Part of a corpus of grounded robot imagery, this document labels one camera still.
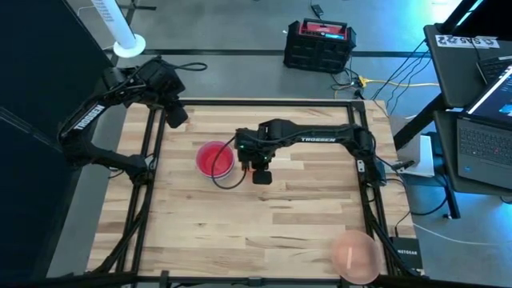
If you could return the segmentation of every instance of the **white tube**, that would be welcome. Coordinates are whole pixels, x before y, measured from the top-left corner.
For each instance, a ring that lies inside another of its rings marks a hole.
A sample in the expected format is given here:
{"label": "white tube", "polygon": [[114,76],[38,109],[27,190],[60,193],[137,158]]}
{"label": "white tube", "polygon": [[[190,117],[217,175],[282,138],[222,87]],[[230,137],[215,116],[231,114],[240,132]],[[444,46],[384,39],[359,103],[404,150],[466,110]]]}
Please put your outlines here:
{"label": "white tube", "polygon": [[115,0],[91,1],[115,38],[114,52],[118,56],[130,58],[144,51],[146,41],[142,36],[131,31]]}

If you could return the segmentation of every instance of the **handle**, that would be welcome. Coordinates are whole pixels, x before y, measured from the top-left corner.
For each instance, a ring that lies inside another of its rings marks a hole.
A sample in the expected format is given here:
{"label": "handle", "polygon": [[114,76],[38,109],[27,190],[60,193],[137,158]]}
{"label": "handle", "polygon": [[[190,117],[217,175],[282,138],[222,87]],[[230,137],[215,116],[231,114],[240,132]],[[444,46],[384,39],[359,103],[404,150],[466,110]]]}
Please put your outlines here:
{"label": "handle", "polygon": [[302,27],[306,28],[308,22],[318,23],[318,24],[329,24],[329,25],[336,25],[341,26],[343,29],[347,28],[347,24],[344,22],[334,22],[334,21],[324,21],[324,20],[317,20],[317,19],[311,19],[311,18],[304,18],[304,22],[302,23]]}

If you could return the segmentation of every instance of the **plastic cup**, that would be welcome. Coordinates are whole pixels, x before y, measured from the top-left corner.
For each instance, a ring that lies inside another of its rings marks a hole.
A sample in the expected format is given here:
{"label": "plastic cup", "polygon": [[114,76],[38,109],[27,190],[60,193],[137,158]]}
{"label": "plastic cup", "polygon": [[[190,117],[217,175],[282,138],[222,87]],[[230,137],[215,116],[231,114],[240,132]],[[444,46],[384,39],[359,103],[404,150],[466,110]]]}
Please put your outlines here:
{"label": "plastic cup", "polygon": [[380,254],[377,243],[368,235],[349,230],[333,244],[333,267],[348,282],[365,285],[379,274]]}
{"label": "plastic cup", "polygon": [[[195,163],[201,174],[211,178],[211,168],[214,164],[215,157],[220,149],[225,145],[224,142],[212,141],[201,146],[195,158]],[[232,149],[227,146],[218,156],[214,168],[214,178],[222,179],[227,177],[234,166],[234,155]]]}

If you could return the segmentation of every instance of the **laptop keyboard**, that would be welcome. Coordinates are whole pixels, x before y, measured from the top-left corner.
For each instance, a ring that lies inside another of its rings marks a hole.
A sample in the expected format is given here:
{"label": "laptop keyboard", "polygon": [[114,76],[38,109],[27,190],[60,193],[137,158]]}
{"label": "laptop keyboard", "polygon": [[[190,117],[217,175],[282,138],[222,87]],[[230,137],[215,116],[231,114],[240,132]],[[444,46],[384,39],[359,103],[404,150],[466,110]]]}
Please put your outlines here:
{"label": "laptop keyboard", "polygon": [[462,154],[512,165],[512,139],[480,130],[459,130],[459,151]]}

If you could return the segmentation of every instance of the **yellow cable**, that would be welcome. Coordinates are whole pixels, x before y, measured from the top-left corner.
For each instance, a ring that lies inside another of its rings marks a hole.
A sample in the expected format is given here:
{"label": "yellow cable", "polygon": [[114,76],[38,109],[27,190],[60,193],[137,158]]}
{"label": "yellow cable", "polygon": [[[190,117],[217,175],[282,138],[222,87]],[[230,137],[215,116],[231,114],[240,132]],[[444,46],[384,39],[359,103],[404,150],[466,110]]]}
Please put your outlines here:
{"label": "yellow cable", "polygon": [[[366,84],[368,84],[368,83],[386,83],[386,81],[384,81],[384,80],[373,80],[373,79],[364,78],[363,76],[359,76],[359,81],[361,82],[363,88],[366,87]],[[396,82],[388,82],[388,84],[400,86],[400,87],[439,86],[438,83],[418,83],[418,84],[407,85],[407,84],[399,84]]]}

